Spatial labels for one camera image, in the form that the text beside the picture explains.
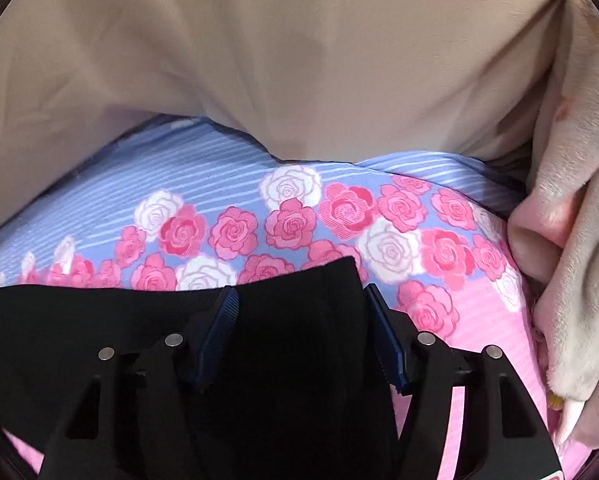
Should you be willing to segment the black pants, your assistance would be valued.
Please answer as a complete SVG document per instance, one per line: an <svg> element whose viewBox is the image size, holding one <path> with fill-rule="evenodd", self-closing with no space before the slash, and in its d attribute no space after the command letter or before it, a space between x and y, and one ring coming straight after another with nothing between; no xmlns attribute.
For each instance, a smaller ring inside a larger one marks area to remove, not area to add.
<svg viewBox="0 0 599 480"><path fill-rule="evenodd" d="M356 263L197 292L0 288L0 430L42 479L386 479Z"/></svg>

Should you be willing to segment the grey floral fleece blanket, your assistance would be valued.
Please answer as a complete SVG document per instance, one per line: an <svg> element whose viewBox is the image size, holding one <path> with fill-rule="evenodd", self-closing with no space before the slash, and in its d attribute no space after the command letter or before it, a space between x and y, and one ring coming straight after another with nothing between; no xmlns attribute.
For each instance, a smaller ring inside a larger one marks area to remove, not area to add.
<svg viewBox="0 0 599 480"><path fill-rule="evenodd" d="M564 402L557 440L599 448L599 11L591 0L566 0L529 194L508 228L517 265L542 287L533 322L549 390Z"/></svg>

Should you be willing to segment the pink rose bed sheet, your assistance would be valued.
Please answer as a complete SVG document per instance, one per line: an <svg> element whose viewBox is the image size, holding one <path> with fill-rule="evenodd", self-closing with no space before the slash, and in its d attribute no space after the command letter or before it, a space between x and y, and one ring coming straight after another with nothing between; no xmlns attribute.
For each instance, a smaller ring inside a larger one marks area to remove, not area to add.
<svg viewBox="0 0 599 480"><path fill-rule="evenodd" d="M0 229L0 288L197 292L349 257L365 287L450 347L500 347L549 435L527 285L502 215L516 195L439 153L281 162L206 119L104 148ZM42 479L42 454L0 430L0 479Z"/></svg>

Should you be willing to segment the beige curtain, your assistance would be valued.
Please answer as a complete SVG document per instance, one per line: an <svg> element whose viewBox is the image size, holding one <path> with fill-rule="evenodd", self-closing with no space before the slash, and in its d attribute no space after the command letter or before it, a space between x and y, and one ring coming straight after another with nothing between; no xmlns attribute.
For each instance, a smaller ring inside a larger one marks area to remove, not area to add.
<svg viewBox="0 0 599 480"><path fill-rule="evenodd" d="M565 0L0 0L0 224L156 115L283 159L533 132Z"/></svg>

